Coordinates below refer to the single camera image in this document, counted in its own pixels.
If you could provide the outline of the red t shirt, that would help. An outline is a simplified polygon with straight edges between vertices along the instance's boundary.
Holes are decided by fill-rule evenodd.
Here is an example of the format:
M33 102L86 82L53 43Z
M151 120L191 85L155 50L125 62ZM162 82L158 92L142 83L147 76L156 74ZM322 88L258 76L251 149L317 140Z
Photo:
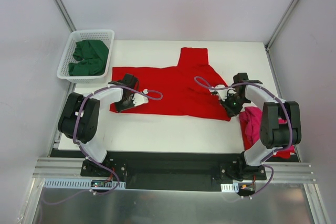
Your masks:
M252 137L251 130L249 130L248 134L246 134L247 123L245 121L240 121L240 128L243 138L244 149L248 150L254 145L254 138ZM277 154L274 154L273 157L289 159L293 154L296 154L294 146L292 146L289 150L277 152Z
M199 86L194 78L200 76L212 87L225 84L223 78L210 66L206 48L181 48L176 66L114 67L112 80L121 80L126 73L139 80L139 89L156 90L163 94L160 101L127 109L125 113L193 116L204 119L230 121L218 96Z

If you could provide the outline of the white plastic basket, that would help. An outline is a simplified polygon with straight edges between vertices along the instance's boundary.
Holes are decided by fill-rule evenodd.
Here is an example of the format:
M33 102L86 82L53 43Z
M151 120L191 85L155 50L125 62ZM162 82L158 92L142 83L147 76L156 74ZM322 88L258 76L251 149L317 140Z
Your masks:
M111 29L76 30L66 43L57 77L72 83L103 83L115 33Z

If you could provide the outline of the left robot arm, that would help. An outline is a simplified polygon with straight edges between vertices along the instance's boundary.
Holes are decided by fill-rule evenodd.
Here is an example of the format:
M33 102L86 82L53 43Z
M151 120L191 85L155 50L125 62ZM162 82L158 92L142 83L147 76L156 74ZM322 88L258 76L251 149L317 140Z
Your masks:
M58 131L72 139L85 156L87 169L93 170L99 176L113 175L114 170L108 161L107 149L97 136L99 113L102 109L115 104L117 111L142 105L136 102L139 92L139 80L126 73L119 81L111 81L106 86L86 95L72 92L68 95L66 104L58 121Z

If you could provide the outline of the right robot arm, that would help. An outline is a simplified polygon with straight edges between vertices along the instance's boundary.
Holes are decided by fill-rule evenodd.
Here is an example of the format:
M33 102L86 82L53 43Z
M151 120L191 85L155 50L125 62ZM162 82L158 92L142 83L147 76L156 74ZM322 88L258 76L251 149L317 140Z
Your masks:
M243 105L251 102L262 110L262 116L258 141L224 168L225 175L237 181L254 179L273 154L300 143L300 108L297 102L276 97L259 80L249 80L247 73L236 74L232 88L235 92L227 93L220 102L228 117L237 116Z

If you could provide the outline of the folded pink t shirt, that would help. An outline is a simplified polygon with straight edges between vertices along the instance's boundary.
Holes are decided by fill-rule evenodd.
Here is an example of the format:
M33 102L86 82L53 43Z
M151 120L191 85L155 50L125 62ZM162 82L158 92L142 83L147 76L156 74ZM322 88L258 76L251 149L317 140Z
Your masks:
M245 110L243 112L240 112L239 114L239 121L245 121L247 123L246 134L248 134L248 131L251 130L252 137L254 138L254 144L257 142L255 142L255 140L259 140L260 138L259 131L261 125L261 117L261 109L253 106L245 107Z

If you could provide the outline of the green t shirt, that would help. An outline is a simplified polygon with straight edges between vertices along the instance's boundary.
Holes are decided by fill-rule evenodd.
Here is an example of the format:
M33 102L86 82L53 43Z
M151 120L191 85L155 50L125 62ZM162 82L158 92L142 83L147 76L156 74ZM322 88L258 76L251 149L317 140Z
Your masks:
M70 76L100 76L107 65L109 49L101 40L83 40L76 42L72 54L76 63L68 64Z

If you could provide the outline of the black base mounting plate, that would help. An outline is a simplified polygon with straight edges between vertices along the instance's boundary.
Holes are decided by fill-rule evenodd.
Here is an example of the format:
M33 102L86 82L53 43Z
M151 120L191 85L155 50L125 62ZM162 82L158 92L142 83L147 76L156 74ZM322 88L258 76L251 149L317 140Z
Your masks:
M84 160L82 177L108 177L113 170L127 189L220 191L234 180L265 181L262 166L249 167L241 154L109 151L102 166Z

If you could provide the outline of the folded red t shirt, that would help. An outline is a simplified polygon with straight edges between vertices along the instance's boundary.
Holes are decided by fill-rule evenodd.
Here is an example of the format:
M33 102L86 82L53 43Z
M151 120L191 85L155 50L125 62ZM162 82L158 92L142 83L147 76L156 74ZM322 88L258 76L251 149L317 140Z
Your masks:
M254 138L252 137L251 130L249 130L248 134L246 134L247 123L245 121L240 121L240 128L243 138L244 149L248 150L254 145ZM294 146L292 146L289 150L277 152L277 154L274 154L273 157L289 159L293 154L296 154Z

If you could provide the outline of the aluminium front rail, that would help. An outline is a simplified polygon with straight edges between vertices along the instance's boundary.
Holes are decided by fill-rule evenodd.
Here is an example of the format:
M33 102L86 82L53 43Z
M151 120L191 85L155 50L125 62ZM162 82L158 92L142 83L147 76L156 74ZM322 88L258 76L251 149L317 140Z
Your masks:
M37 160L33 177L80 177L86 158L79 151L60 151L53 149L49 157ZM273 174L274 183L315 184L317 178L309 163L266 162L263 172L267 177Z

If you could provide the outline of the right aluminium frame post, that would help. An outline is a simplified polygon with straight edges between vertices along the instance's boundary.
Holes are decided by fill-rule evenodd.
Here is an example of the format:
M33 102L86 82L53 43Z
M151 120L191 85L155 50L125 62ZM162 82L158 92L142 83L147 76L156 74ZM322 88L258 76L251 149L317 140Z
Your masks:
M291 0L290 1L288 7L286 8L284 14L281 17L279 23L277 24L274 32L272 33L271 37L269 38L269 40L265 44L265 50L266 50L266 52L268 52L271 49L271 47L274 44L275 40L279 36L280 32L283 30L286 22L289 20L291 14L294 12L294 10L296 9L296 7L300 3L300 1L301 0Z

